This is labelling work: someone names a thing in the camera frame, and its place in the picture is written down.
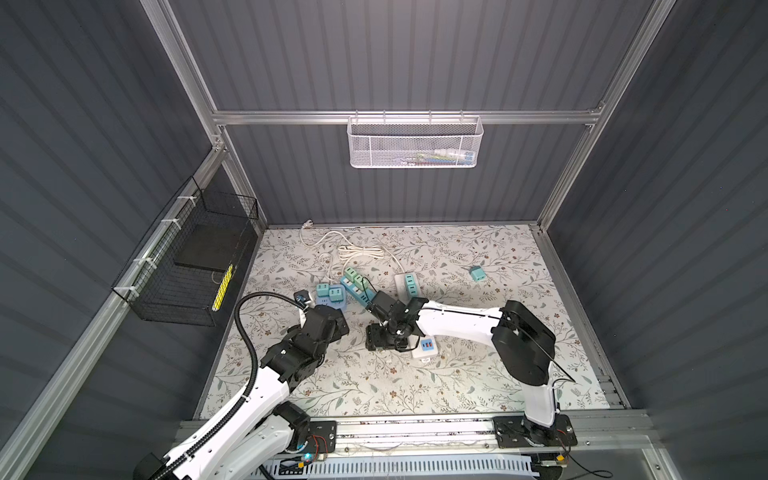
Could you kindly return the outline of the teal power strip with USB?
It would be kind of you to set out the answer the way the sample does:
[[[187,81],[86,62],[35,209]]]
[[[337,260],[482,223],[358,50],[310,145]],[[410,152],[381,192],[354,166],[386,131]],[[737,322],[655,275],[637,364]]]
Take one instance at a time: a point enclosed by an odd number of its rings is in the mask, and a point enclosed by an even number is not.
[[[365,279],[367,280],[367,289],[365,291],[361,291],[353,284],[352,281],[348,280],[344,276],[344,271],[343,271],[343,275],[341,276],[340,283],[346,289],[349,295],[351,295],[366,310],[368,310],[377,293],[377,290],[375,289],[375,287],[367,277],[365,277]]]

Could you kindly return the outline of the white long power strip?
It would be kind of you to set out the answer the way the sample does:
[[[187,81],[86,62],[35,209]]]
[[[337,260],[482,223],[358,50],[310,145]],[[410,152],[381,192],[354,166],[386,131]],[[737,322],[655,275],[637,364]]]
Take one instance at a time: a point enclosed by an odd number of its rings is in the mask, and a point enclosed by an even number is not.
[[[405,283],[406,274],[408,273],[396,274],[394,276],[397,298],[404,304],[408,304],[408,302],[412,299],[412,298],[408,298],[408,295],[406,292],[406,283]],[[419,297],[421,297],[422,292],[421,292],[419,283],[418,283],[418,288],[420,291]],[[420,360],[422,363],[430,362],[433,357],[436,357],[439,354],[436,340],[431,336],[425,336],[425,335],[410,336],[408,339],[408,349],[412,355],[412,358],[416,360]]]

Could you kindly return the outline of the lavender square power socket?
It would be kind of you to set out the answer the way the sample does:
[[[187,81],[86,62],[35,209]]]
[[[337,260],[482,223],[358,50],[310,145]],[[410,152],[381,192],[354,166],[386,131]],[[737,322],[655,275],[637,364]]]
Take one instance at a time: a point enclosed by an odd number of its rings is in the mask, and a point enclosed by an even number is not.
[[[345,311],[347,291],[341,284],[320,283],[315,287],[314,301],[316,305],[325,305]]]

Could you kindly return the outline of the green plug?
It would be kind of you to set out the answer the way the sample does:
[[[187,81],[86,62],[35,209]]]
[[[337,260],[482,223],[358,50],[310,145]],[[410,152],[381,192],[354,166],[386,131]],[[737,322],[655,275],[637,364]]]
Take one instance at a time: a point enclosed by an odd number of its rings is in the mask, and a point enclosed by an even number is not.
[[[352,282],[361,291],[365,291],[367,289],[367,280],[361,274],[354,275]]]
[[[344,270],[344,276],[348,280],[355,282],[358,281],[359,274],[353,267],[346,267]]]

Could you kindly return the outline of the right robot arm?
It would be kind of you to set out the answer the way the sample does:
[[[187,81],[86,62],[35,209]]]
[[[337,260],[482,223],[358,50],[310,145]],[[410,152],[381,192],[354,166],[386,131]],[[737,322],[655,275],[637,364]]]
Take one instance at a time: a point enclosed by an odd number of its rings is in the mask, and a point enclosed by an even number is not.
[[[523,424],[531,432],[554,428],[558,405],[550,367],[554,333],[524,304],[509,300],[499,308],[451,306],[424,297],[404,303],[383,291],[366,305],[376,322],[366,327],[366,348],[406,353],[428,337],[452,337],[495,350],[508,374],[521,384]]]

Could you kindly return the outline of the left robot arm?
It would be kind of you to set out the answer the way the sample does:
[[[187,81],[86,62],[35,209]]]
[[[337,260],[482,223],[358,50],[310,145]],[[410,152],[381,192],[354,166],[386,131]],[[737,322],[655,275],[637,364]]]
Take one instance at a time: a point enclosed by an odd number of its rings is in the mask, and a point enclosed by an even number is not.
[[[207,423],[159,458],[147,455],[135,479],[243,478],[272,456],[294,447],[296,428],[276,410],[320,366],[330,344],[349,333],[341,310],[326,305],[304,311],[304,322],[270,346],[250,380]]]

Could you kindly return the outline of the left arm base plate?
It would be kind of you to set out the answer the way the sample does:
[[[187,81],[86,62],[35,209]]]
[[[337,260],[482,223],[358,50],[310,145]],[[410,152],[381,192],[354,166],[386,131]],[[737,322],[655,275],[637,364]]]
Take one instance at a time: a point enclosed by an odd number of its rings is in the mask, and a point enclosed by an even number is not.
[[[310,420],[301,426],[284,450],[288,454],[330,454],[336,450],[338,422],[333,420]]]

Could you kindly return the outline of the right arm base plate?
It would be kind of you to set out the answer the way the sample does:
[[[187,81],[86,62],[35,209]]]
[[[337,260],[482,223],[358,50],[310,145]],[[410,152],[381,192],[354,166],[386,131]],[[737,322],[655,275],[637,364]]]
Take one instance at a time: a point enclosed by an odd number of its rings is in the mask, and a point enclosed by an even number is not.
[[[556,414],[552,426],[544,427],[524,415],[495,416],[493,431],[500,448],[574,447],[578,444],[570,418]]]

